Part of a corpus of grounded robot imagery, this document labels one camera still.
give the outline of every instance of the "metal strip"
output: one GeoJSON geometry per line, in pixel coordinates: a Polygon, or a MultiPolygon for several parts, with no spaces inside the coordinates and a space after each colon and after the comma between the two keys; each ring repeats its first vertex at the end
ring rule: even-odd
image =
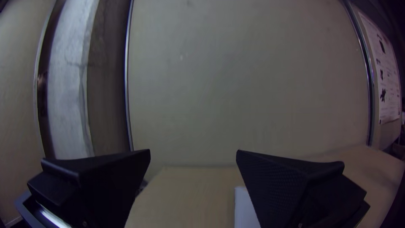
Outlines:
{"type": "Polygon", "coordinates": [[[46,157],[52,157],[54,154],[53,151],[53,146],[50,138],[47,138],[45,135],[48,135],[41,131],[41,126],[44,124],[41,123],[42,119],[40,118],[41,112],[45,112],[45,116],[47,116],[47,107],[46,107],[46,101],[43,101],[43,99],[46,99],[46,97],[43,97],[44,93],[46,94],[46,85],[47,85],[47,72],[40,72],[40,62],[44,61],[41,59],[41,55],[43,54],[43,46],[48,45],[44,43],[46,32],[48,31],[48,25],[49,21],[51,19],[52,14],[54,13],[54,8],[56,5],[56,0],[53,2],[52,7],[50,8],[48,15],[46,16],[45,22],[42,27],[41,31],[41,37],[38,42],[38,49],[37,49],[37,55],[35,57],[35,68],[34,68],[34,80],[33,80],[33,86],[34,86],[34,94],[33,94],[33,107],[34,107],[34,122],[35,122],[35,130],[36,130],[36,137],[38,144],[40,145],[40,149],[42,149],[43,154],[46,157]]]}
{"type": "Polygon", "coordinates": [[[130,106],[128,98],[128,48],[130,45],[130,27],[132,19],[132,9],[134,5],[134,0],[131,0],[130,10],[128,14],[128,23],[127,23],[127,37],[125,41],[125,70],[124,70],[124,80],[125,80],[125,111],[127,114],[127,129],[128,129],[128,140],[130,143],[130,150],[134,150],[134,144],[132,142],[132,131],[131,131],[131,120],[130,120],[130,106]]]}
{"type": "Polygon", "coordinates": [[[357,38],[359,40],[359,44],[362,48],[362,54],[364,58],[364,64],[367,71],[367,82],[368,82],[368,103],[369,103],[369,112],[368,112],[368,135],[367,135],[367,145],[371,146],[373,142],[373,134],[374,134],[374,118],[375,118],[375,90],[374,90],[374,74],[373,68],[371,65],[371,57],[370,52],[367,48],[367,43],[364,37],[364,33],[360,27],[359,21],[354,14],[353,8],[349,3],[349,0],[342,0],[343,5],[346,8],[346,12],[349,15],[353,28],[356,32],[357,38]]]}

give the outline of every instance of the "table surface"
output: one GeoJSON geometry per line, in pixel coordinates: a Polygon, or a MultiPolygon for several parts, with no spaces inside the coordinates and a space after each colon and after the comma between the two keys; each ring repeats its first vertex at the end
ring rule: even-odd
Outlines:
{"type": "MultiPolygon", "coordinates": [[[[343,174],[367,191],[365,200],[370,204],[358,227],[380,227],[397,193],[405,163],[365,146],[305,160],[343,161],[343,174]]],[[[244,186],[236,166],[163,168],[136,198],[125,227],[233,228],[236,186],[244,186]]]]}

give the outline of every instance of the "black illustration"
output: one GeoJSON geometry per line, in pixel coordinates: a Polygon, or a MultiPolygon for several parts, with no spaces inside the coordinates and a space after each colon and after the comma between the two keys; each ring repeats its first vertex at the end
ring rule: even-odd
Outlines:
{"type": "Polygon", "coordinates": [[[380,41],[380,46],[381,46],[381,51],[383,51],[383,53],[385,54],[385,48],[384,48],[384,45],[383,45],[383,43],[380,41]]]}
{"type": "Polygon", "coordinates": [[[384,103],[385,103],[385,93],[386,93],[386,90],[383,89],[383,91],[381,91],[381,95],[380,95],[380,99],[381,99],[381,101],[384,102],[384,103]]]}

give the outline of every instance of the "metal edge trim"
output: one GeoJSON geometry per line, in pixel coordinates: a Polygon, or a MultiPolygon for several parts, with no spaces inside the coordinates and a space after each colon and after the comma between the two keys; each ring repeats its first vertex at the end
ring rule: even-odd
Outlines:
{"type": "Polygon", "coordinates": [[[371,65],[370,52],[367,48],[367,43],[365,41],[364,33],[361,29],[359,21],[354,14],[353,8],[349,0],[342,0],[343,5],[345,6],[346,12],[349,15],[350,21],[353,25],[353,28],[356,32],[357,39],[359,41],[360,47],[362,49],[362,55],[364,59],[364,65],[367,72],[367,82],[368,82],[368,103],[369,103],[369,113],[368,113],[368,134],[367,134],[367,145],[371,146],[373,142],[374,135],[374,118],[375,118],[375,91],[374,91],[374,72],[371,65]]]}
{"type": "Polygon", "coordinates": [[[51,8],[49,9],[48,15],[46,16],[45,22],[42,27],[41,37],[39,38],[39,42],[38,42],[37,55],[35,57],[34,80],[33,80],[33,82],[34,82],[34,95],[33,95],[34,109],[33,109],[33,111],[34,111],[36,137],[37,137],[37,141],[39,142],[39,145],[40,145],[40,150],[42,151],[42,154],[44,156],[45,156],[45,151],[43,149],[41,129],[39,127],[39,116],[38,116],[38,74],[39,74],[39,62],[41,60],[43,40],[45,38],[45,33],[48,28],[49,20],[51,19],[51,15],[54,10],[55,4],[56,4],[56,0],[54,0],[54,3],[52,4],[51,8]]]}
{"type": "Polygon", "coordinates": [[[130,27],[131,27],[131,19],[132,19],[132,10],[134,6],[134,0],[131,0],[129,13],[128,13],[128,23],[127,23],[127,36],[125,40],[125,69],[124,69],[124,84],[125,84],[125,112],[127,115],[127,129],[128,129],[128,140],[130,144],[130,150],[134,150],[134,144],[132,141],[132,130],[131,130],[131,120],[130,120],[130,106],[129,106],[129,98],[128,98],[128,48],[130,42],[130,27]]]}

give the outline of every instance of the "metal frame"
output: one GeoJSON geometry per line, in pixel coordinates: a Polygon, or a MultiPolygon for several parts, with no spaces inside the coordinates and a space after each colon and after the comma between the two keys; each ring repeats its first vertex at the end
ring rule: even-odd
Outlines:
{"type": "Polygon", "coordinates": [[[132,141],[132,130],[131,130],[131,119],[130,119],[130,110],[129,110],[129,98],[128,98],[128,48],[130,44],[130,27],[132,19],[132,10],[133,10],[134,0],[131,0],[130,10],[128,13],[128,23],[127,23],[127,37],[125,41],[125,69],[124,69],[124,80],[125,80],[125,112],[127,114],[127,129],[128,129],[128,140],[130,143],[130,150],[134,150],[134,144],[132,141]]]}
{"type": "Polygon", "coordinates": [[[353,8],[349,0],[342,0],[343,5],[346,8],[346,12],[349,15],[353,28],[356,32],[359,44],[362,49],[362,54],[364,58],[364,64],[367,71],[367,82],[368,82],[368,103],[369,103],[369,112],[368,112],[368,134],[367,134],[367,145],[371,146],[373,142],[374,135],[374,118],[375,118],[375,90],[374,90],[374,73],[373,67],[371,65],[370,52],[367,48],[367,43],[364,37],[364,33],[361,29],[359,21],[354,14],[353,8]]]}

